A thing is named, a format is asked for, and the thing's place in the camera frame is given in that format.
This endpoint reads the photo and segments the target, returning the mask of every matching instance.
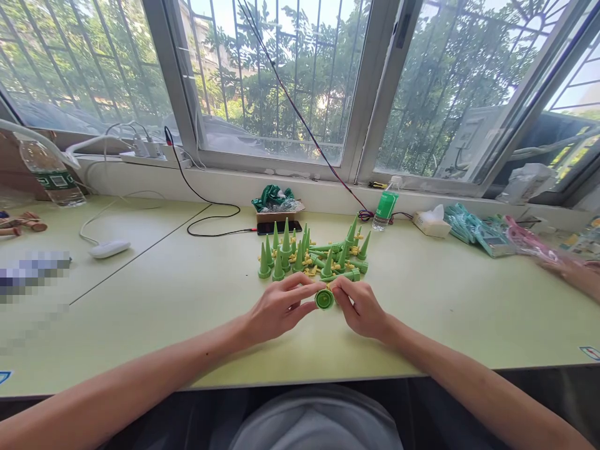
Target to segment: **desk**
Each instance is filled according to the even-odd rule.
[[[213,206],[198,218],[219,211],[229,210]],[[311,237],[325,243],[342,239],[352,218],[304,213],[304,220]],[[253,221],[253,210],[244,208],[198,231],[222,233]],[[0,369],[14,376],[0,386],[0,396],[56,393],[245,313],[270,283],[256,274],[261,241],[255,234],[195,238],[180,227],[80,298],[26,351],[1,358]],[[593,363],[579,346],[600,346],[600,307],[525,257],[494,260],[453,237],[430,238],[396,221],[372,234],[367,260],[364,280],[384,309],[490,368]],[[311,313],[193,387],[418,374],[398,355],[355,335],[334,308]]]
[[[0,267],[16,266],[30,259],[28,252],[68,251],[71,268],[65,277],[48,279],[46,286],[32,287],[30,294],[13,296],[9,304],[0,303],[0,349],[23,345],[38,327],[58,319],[66,307],[138,257],[164,236],[197,214],[203,205],[165,200],[127,199],[117,202],[86,227],[86,234],[98,241],[123,239],[131,248],[108,259],[95,260],[88,250],[92,244],[78,236],[81,225],[106,207],[115,197],[89,196],[85,205],[59,209],[50,202],[36,202],[11,210],[13,216],[34,211],[48,225],[43,232],[23,228],[20,237],[0,237]],[[158,209],[143,209],[160,206]]]

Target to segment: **windowsill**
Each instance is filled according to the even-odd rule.
[[[118,162],[119,158],[109,157],[111,163],[99,163],[102,156],[83,156],[79,158],[82,169],[77,173],[81,177],[90,164],[94,167],[87,171],[87,181],[98,193],[104,195],[126,195],[142,189],[160,192],[167,199],[201,202],[188,188],[177,169],[143,166]],[[297,198],[301,198],[306,211],[329,214],[356,214],[360,205],[338,182],[317,181],[302,177],[237,172],[222,169],[192,168],[185,169],[188,183],[210,201],[250,206],[251,200],[259,197],[267,184],[277,184],[283,189],[291,188]],[[366,186],[350,186],[364,205],[374,211],[381,196],[380,189]],[[153,197],[152,193],[139,197]],[[444,206],[460,202],[470,212],[486,217],[493,214],[510,215],[516,219],[525,215],[535,215],[547,219],[550,225],[568,231],[580,231],[593,217],[593,213],[573,211],[556,206],[528,204],[513,206],[496,200],[473,197],[456,197],[425,192],[403,191],[396,203],[395,212],[412,214],[415,211],[427,211],[438,204]]]

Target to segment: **white mouse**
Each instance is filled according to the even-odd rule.
[[[129,247],[131,247],[131,242],[127,241],[100,242],[96,247],[90,249],[88,253],[96,259],[104,259],[117,253],[121,253]]]

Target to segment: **water bottle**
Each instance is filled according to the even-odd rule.
[[[75,180],[54,153],[29,136],[19,133],[14,135],[20,141],[19,152],[23,162],[50,200],[61,208],[79,206],[86,202]]]
[[[389,219],[392,217],[394,212],[394,206],[396,200],[400,196],[400,184],[402,183],[402,177],[393,176],[389,181],[385,191],[381,193],[381,199],[379,200],[379,206],[373,217],[373,229],[375,231],[384,231],[388,226]]]

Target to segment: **tissue box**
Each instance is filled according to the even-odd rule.
[[[452,228],[450,224],[439,220],[424,221],[421,217],[422,213],[422,211],[415,212],[412,223],[414,223],[417,228],[423,232],[423,234],[426,234],[427,236],[433,236],[434,238],[445,238],[448,233],[450,233],[450,229]]]

